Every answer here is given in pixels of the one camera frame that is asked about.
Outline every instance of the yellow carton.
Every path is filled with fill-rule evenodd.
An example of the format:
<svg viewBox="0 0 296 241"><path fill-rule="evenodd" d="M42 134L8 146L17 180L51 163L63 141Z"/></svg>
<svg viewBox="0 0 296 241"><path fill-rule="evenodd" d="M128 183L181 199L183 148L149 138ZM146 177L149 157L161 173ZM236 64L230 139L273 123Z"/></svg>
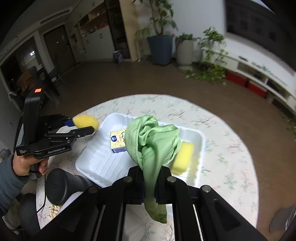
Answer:
<svg viewBox="0 0 296 241"><path fill-rule="evenodd" d="M113 153L126 151L126 144L124 142L125 131L126 129L122 129L110 133L110 147Z"/></svg>

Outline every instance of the blue plant pot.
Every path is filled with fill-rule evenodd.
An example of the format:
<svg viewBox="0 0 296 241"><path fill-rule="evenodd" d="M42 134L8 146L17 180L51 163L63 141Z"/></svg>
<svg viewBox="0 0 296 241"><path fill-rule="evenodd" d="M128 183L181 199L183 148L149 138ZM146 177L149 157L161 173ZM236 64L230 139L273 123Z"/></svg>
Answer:
<svg viewBox="0 0 296 241"><path fill-rule="evenodd" d="M148 37L152 62L158 65L168 65L172 59L173 37L169 35Z"/></svg>

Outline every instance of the air vent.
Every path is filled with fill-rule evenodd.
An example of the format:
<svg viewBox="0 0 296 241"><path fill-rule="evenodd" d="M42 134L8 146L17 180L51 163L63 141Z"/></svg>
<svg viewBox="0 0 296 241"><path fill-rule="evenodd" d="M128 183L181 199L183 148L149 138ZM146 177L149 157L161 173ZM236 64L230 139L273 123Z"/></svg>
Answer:
<svg viewBox="0 0 296 241"><path fill-rule="evenodd" d="M67 9L67 10L65 10L65 11L62 11L62 12L59 12L59 13L57 13L57 14L55 14L55 15L52 15L52 16L50 16L50 17L48 17L48 18L42 20L42 21L40 22L40 24L44 24L44 23L46 23L46 22L52 20L53 18L56 18L56 17L58 17L58 16L61 16L61 15L63 15L63 14L69 13L69 12L70 12L69 9Z"/></svg>

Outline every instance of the door frame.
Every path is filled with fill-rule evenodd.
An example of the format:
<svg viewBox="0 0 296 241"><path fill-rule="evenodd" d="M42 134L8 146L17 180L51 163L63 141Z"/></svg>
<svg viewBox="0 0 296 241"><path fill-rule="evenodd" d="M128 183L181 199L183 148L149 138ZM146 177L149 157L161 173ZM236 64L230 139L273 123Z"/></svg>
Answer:
<svg viewBox="0 0 296 241"><path fill-rule="evenodd" d="M65 24L64 24L64 23L63 23L62 25L60 25L60 26L57 26L56 28L53 28L53 29L51 29L51 30L46 31L46 32L43 33L43 38L44 38L44 42L45 42L46 48L47 48L47 50L48 50L48 46L47 46L47 43L46 43L46 40L45 40L45 36L46 36L47 34L51 33L52 31L56 30L57 28L64 28L64 30L65 30L66 37L67 37L67 39L68 39L68 43L69 43L69 45L70 45L71 54L72 54L73 59L74 59L74 62L75 62L75 64L74 64L73 66L75 66L75 65L77 64L77 62L76 62L76 59L75 59L75 56L74 56L74 53L73 53L73 49L72 49L72 46L71 46L71 44L70 44L70 39L69 39L69 37L68 37L68 34L67 34L66 27L65 27ZM49 53L49 56L50 56L50 58L51 58L51 60L52 60L52 63L53 63L53 65L54 65L54 61L53 61L52 56L50 55L50 53Z"/></svg>

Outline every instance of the dark pants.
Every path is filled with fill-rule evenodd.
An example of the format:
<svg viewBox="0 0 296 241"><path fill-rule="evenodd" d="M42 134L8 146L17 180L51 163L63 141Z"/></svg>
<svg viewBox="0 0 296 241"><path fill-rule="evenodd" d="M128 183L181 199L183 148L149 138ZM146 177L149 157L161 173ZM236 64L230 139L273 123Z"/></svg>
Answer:
<svg viewBox="0 0 296 241"><path fill-rule="evenodd" d="M0 240L27 241L40 231L36 213L35 194L27 193L22 196L20 200L20 221L21 228L25 230L21 230L21 234L16 235L6 226L2 217L0 217Z"/></svg>
<svg viewBox="0 0 296 241"><path fill-rule="evenodd" d="M39 221L36 212L36 195L26 193L20 200L20 223L24 236L27 234L29 237L34 236L40 231Z"/></svg>

